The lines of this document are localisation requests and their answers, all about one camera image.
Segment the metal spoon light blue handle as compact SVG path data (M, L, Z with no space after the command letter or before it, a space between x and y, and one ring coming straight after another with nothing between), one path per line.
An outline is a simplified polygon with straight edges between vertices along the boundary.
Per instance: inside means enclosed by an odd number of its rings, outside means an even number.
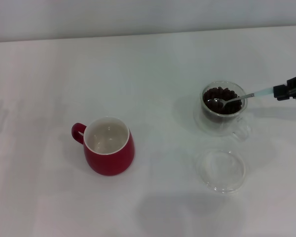
M259 96L265 96L265 95L270 95L273 94L273 88L266 88L257 92L253 92L250 94L246 94L237 98L233 98L230 99L228 101L225 101L223 99L219 99L219 98L213 98L213 99L209 99L207 100L208 103L211 103L215 106L218 106L219 108L223 108L225 107L226 104L234 102L234 101L239 101L239 100L244 100L244 99L248 99L248 98L252 98L252 97L259 97Z

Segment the red ceramic mug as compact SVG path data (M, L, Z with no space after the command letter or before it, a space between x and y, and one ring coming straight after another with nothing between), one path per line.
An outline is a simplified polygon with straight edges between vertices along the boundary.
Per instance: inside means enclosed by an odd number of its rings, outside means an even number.
M72 137L83 145L89 166L101 175L114 176L124 172L135 157L130 129L118 118L100 118L88 126L75 123Z

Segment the pile of coffee beans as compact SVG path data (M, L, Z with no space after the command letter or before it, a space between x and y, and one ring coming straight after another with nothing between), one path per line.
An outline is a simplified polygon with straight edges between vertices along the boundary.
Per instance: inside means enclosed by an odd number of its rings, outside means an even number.
M223 99L225 101L237 98L238 95L235 93L234 90L230 90L229 88L222 88L222 87L214 87L207 90L203 97L203 101L205 105L213 112L223 115L234 114L241 110L242 108L242 101L237 100L234 102L227 103L223 106L222 103L216 103L214 101L210 101L212 99Z

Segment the clear glass dish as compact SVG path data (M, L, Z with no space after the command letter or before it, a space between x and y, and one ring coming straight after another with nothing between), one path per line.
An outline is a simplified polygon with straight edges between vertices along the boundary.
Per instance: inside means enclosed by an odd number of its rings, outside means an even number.
M210 147L202 150L194 160L196 173L211 190L231 194L238 191L246 177L242 157L232 149Z

